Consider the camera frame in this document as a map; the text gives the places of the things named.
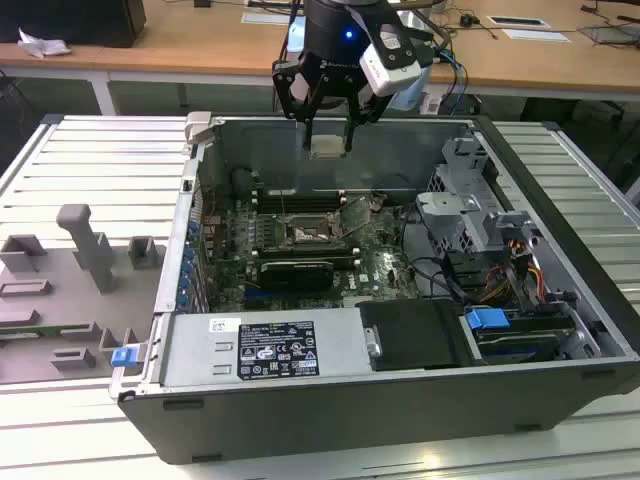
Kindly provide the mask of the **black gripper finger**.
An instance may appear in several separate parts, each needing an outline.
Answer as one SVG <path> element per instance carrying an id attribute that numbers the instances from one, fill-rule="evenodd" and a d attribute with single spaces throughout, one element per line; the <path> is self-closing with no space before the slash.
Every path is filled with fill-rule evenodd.
<path id="1" fill-rule="evenodd" d="M 297 77 L 307 84 L 307 93 L 298 100 L 292 93 Z M 305 127 L 303 149 L 311 147 L 313 120 L 321 101 L 320 59 L 312 53 L 302 53 L 298 60 L 276 60 L 272 64 L 272 80 L 277 98 L 286 118 L 295 120 Z"/>
<path id="2" fill-rule="evenodd" d="M 345 151 L 352 150 L 356 128 L 366 123 L 377 122 L 392 98 L 392 95 L 378 97 L 373 94 L 363 106 L 360 105 L 357 95 L 352 95 L 347 99 L 348 115 L 343 135 Z"/>

